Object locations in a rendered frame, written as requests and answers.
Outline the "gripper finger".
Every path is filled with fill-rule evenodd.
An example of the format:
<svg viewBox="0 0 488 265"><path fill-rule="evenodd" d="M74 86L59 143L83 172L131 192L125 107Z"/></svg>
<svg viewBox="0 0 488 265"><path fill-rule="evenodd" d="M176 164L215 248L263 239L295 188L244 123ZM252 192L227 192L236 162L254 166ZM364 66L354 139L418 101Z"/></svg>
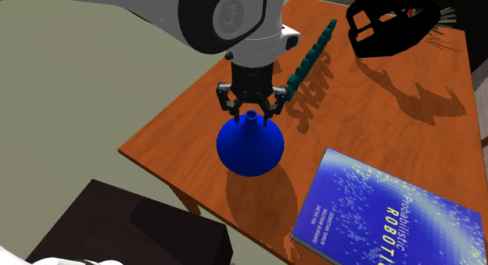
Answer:
<svg viewBox="0 0 488 265"><path fill-rule="evenodd" d="M287 99L287 87L273 87L273 94L275 99L274 104L270 104L267 98L261 103L261 109L264 112L263 125L265 127L267 126L267 121L270 118L272 118L274 115L279 115L282 112Z"/></svg>
<svg viewBox="0 0 488 265"><path fill-rule="evenodd" d="M220 106L224 111L228 111L233 117L235 124L239 123L239 109L241 107L241 102L237 98L234 102L230 100L228 97L228 93L231 91L231 84L224 83L223 81L219 81L216 93L217 98L219 100Z"/></svg>

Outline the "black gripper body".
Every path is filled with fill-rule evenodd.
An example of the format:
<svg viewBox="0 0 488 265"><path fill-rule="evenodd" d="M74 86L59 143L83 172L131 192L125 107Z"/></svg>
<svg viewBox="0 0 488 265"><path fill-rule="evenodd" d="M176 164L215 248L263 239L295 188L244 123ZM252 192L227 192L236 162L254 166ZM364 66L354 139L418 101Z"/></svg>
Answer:
<svg viewBox="0 0 488 265"><path fill-rule="evenodd" d="M231 63L231 91L241 102L260 103L273 93L274 64L244 67Z"/></svg>

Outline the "blue vase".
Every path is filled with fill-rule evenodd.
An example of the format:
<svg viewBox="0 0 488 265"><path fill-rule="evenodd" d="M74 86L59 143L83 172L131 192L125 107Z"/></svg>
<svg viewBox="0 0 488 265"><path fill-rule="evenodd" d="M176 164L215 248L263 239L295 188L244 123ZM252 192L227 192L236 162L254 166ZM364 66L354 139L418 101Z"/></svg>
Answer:
<svg viewBox="0 0 488 265"><path fill-rule="evenodd" d="M219 159L231 172L256 177L274 169L282 158L285 142L279 127L255 110L226 122L216 140Z"/></svg>

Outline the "teal beaded stick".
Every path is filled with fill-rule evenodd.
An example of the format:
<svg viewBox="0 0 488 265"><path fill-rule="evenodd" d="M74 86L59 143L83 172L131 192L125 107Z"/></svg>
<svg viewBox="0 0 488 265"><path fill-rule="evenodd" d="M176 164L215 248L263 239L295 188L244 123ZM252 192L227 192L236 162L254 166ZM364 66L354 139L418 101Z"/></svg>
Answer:
<svg viewBox="0 0 488 265"><path fill-rule="evenodd" d="M332 38L332 33L336 27L337 20L331 19L328 26L323 30L316 43L307 52L305 58L301 61L300 65L296 68L295 73L287 80L286 88L286 101L289 102L295 95L300 84L305 77L309 74L310 69L316 63L321 53L324 51L325 46Z"/></svg>

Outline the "brown wooden table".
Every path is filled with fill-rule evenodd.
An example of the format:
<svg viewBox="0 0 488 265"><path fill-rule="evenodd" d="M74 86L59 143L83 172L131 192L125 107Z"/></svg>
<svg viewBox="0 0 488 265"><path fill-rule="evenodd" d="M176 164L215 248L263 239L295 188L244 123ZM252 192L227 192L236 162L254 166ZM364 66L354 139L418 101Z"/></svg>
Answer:
<svg viewBox="0 0 488 265"><path fill-rule="evenodd" d="M337 24L308 78L274 118L285 138L278 167L240 177L219 160L228 119L215 95L221 60L119 149L168 184L193 213L205 209L288 265L327 265L289 239L325 149L360 160L480 213L488 238L488 184L465 35L443 28L396 56L356 59L346 7L289 0L284 23L302 34L279 57L284 84L330 20Z"/></svg>

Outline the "blue book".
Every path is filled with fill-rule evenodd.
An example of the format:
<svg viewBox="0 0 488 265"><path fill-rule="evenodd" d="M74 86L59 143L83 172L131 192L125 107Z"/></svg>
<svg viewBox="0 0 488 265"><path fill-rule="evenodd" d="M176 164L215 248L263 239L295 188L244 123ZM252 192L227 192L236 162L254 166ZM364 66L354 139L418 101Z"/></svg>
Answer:
<svg viewBox="0 0 488 265"><path fill-rule="evenodd" d="M333 149L290 238L333 265L487 265L479 213Z"/></svg>

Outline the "black open frame holder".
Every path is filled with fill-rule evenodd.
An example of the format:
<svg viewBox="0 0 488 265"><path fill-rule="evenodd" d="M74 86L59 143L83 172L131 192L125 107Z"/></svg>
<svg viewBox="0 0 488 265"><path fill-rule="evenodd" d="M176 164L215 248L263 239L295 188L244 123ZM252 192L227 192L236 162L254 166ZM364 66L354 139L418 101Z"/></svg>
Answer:
<svg viewBox="0 0 488 265"><path fill-rule="evenodd" d="M346 11L359 58L394 56L418 44L440 20L432 0L355 0Z"/></svg>

